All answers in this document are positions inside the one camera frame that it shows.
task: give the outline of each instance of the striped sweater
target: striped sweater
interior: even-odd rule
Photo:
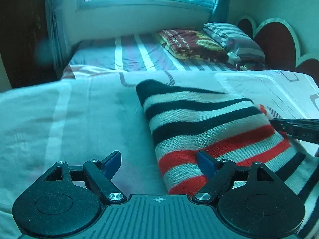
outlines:
[[[197,165],[199,150],[241,166],[261,161],[304,202],[306,215],[299,236],[315,235],[319,229],[319,158],[275,131],[263,106],[258,108],[235,94],[168,86],[155,80],[141,82],[136,91],[170,194],[193,196],[207,182]]]

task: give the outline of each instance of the silver bolt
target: silver bolt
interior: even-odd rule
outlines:
[[[195,195],[195,198],[198,200],[209,200],[211,196],[206,192],[200,192]]]
[[[117,201],[117,200],[123,199],[124,196],[123,196],[122,193],[113,192],[111,194],[108,194],[107,197],[108,197],[109,200]]]

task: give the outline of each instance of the white blanket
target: white blanket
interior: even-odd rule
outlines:
[[[237,93],[282,118],[319,119],[319,88],[309,76],[283,71],[128,72],[11,90],[0,94],[0,238],[18,238],[15,199],[55,162],[81,165],[114,150],[122,166],[112,182],[130,193],[167,193],[134,85],[171,85]],[[318,146],[304,143],[312,155]]]

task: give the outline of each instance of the wall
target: wall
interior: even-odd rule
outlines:
[[[4,65],[0,55],[0,92],[4,92],[11,89],[7,73],[5,72]]]
[[[84,39],[147,33],[164,28],[197,27],[209,13],[159,5],[122,5],[77,10],[77,0],[63,0],[69,47]]]
[[[272,17],[286,20],[298,35],[301,53],[319,53],[319,0],[231,0],[229,22],[245,14],[257,25]]]

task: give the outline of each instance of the mattress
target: mattress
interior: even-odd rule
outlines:
[[[1,93],[0,238],[19,237],[12,205],[57,161],[81,165],[119,150],[122,166],[112,182],[123,193],[167,193],[135,91],[146,79],[236,93],[278,118],[319,119],[319,88],[313,79],[285,71],[111,72]],[[303,145],[312,155],[318,148]]]
[[[163,48],[152,34],[80,42],[62,78],[109,71],[230,71],[230,64],[205,60],[179,60]]]

